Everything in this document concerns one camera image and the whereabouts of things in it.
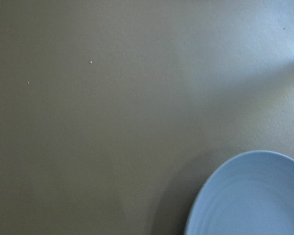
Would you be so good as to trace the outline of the blue plate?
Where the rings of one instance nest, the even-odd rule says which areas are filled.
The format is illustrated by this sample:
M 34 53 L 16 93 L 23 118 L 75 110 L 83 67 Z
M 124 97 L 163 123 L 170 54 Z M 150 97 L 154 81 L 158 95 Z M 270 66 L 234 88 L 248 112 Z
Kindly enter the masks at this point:
M 223 163 L 191 207 L 186 235 L 294 235 L 294 159 L 250 151 Z

